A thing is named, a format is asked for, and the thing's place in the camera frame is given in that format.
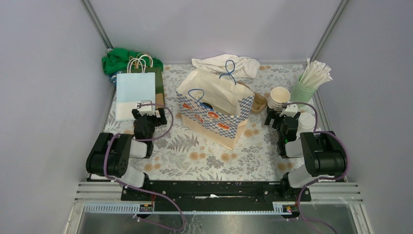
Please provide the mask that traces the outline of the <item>stack of black paper cups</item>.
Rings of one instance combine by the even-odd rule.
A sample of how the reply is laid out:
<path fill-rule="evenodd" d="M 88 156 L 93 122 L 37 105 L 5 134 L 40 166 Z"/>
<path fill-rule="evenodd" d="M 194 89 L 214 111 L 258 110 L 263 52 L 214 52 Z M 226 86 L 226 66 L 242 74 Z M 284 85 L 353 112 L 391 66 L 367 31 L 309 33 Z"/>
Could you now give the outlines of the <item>stack of black paper cups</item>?
<path fill-rule="evenodd" d="M 268 107 L 276 111 L 282 110 L 282 104 L 290 100 L 290 92 L 283 87 L 275 87 L 271 90 L 268 98 Z"/>

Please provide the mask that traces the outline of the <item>black coffee lid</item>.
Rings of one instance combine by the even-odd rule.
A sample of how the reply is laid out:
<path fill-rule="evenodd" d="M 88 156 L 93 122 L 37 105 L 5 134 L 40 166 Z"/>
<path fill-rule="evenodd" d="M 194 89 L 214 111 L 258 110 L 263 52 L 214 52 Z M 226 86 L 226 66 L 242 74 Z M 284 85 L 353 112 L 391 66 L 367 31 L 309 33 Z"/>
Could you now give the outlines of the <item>black coffee lid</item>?
<path fill-rule="evenodd" d="M 207 109 L 209 109 L 209 110 L 213 110 L 212 105 L 210 105 L 209 103 L 201 102 L 201 106 L 203 106 L 203 107 L 205 107 L 205 108 L 207 108 Z"/>

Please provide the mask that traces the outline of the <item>blue checkered paper bag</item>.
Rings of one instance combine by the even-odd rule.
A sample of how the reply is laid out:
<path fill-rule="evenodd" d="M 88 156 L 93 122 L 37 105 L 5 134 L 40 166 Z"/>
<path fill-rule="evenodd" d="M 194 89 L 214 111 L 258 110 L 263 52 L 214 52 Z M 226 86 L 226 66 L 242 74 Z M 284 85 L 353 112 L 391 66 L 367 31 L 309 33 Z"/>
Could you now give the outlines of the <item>blue checkered paper bag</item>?
<path fill-rule="evenodd" d="M 195 69 L 176 89 L 184 125 L 230 150 L 246 129 L 254 99 L 254 93 L 235 80 L 233 71 L 217 75 Z"/>

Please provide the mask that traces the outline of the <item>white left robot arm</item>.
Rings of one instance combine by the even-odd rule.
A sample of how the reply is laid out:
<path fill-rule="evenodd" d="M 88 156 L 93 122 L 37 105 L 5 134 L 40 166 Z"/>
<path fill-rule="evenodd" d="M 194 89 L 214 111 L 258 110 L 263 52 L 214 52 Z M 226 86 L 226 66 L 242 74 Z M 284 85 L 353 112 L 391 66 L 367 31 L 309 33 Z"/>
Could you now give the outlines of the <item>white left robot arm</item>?
<path fill-rule="evenodd" d="M 167 124 L 165 110 L 159 108 L 152 114 L 133 109 L 133 133 L 115 136 L 102 132 L 86 160 L 86 171 L 92 175 L 133 186 L 132 194 L 146 200 L 151 194 L 150 185 L 144 183 L 146 174 L 129 165 L 130 158 L 149 158 L 153 151 L 155 128 Z"/>

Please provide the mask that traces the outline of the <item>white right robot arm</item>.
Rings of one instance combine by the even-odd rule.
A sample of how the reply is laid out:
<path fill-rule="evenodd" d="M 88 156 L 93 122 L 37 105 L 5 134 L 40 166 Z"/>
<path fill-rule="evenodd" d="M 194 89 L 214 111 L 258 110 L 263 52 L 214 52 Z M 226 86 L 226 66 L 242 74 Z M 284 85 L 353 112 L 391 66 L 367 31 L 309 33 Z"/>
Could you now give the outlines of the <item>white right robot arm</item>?
<path fill-rule="evenodd" d="M 279 193 L 287 201 L 299 194 L 299 188 L 315 179 L 336 177 L 347 167 L 344 148 L 332 132 L 315 133 L 316 118 L 310 113 L 276 111 L 268 108 L 265 125 L 278 134 L 277 151 L 283 158 L 303 158 L 304 164 L 285 173 Z"/>

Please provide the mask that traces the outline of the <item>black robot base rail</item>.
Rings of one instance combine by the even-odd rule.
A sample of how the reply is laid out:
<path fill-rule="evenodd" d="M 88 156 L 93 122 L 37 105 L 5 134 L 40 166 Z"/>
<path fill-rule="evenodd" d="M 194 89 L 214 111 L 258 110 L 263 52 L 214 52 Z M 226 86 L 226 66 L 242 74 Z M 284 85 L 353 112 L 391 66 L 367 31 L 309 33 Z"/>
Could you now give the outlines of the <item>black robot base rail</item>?
<path fill-rule="evenodd" d="M 185 181 L 151 180 L 145 177 L 143 189 L 126 188 L 121 201 L 149 202 L 156 212 L 267 212 L 274 202 L 309 202 L 309 189 L 303 193 L 290 188 L 283 179 L 277 181 Z"/>

